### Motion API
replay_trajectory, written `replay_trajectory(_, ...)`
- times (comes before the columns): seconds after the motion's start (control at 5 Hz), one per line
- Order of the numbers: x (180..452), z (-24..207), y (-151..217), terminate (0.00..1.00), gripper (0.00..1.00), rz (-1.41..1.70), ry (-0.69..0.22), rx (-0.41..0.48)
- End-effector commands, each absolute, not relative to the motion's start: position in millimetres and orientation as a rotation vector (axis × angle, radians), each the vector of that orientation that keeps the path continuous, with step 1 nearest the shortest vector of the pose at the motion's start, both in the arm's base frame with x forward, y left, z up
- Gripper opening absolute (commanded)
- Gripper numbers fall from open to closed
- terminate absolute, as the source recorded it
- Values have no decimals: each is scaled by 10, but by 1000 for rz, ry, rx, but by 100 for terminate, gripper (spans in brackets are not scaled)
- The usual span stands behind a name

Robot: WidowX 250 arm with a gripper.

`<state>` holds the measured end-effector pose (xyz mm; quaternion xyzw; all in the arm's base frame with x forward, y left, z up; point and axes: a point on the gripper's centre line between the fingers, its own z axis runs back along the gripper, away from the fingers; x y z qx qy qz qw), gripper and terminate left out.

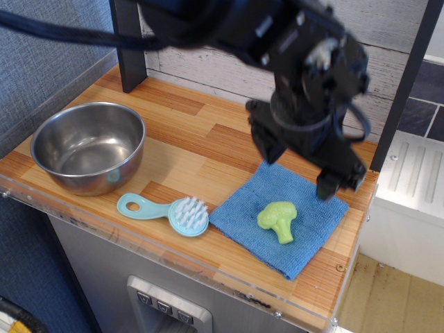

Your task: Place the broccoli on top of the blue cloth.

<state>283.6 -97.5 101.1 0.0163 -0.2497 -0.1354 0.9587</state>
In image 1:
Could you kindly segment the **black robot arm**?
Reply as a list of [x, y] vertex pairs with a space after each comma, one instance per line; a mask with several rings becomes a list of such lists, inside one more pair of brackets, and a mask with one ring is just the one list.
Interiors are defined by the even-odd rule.
[[366, 176], [352, 143], [370, 123], [353, 98], [368, 90], [368, 56], [318, 1], [140, 1], [161, 43], [210, 46], [271, 72], [269, 101], [250, 100], [253, 141], [265, 162], [291, 150], [321, 169], [317, 196], [356, 190]]

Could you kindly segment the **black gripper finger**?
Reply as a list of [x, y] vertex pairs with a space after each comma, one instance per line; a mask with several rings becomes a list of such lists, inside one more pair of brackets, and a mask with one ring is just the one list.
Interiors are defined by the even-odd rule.
[[274, 164], [287, 150], [274, 125], [254, 121], [251, 124], [251, 134], [263, 160], [268, 164]]
[[339, 190], [341, 177], [338, 173], [322, 169], [317, 179], [316, 195], [320, 200], [329, 201]]

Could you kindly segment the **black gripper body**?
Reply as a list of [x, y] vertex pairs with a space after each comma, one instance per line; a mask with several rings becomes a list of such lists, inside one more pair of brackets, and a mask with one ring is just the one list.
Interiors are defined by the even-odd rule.
[[[341, 177], [339, 188], [358, 190], [366, 177], [367, 168], [355, 154], [351, 145], [362, 142], [367, 137], [367, 118], [352, 103], [346, 103], [327, 113], [325, 118], [300, 125], [285, 114], [276, 113], [276, 106], [284, 111], [290, 108], [281, 103], [267, 103], [250, 100], [246, 109], [250, 113], [249, 122], [257, 121], [277, 127], [281, 142], [287, 149], [297, 153], [322, 169], [329, 169]], [[364, 133], [361, 137], [347, 137], [343, 133], [343, 120], [350, 110], [360, 120]]]

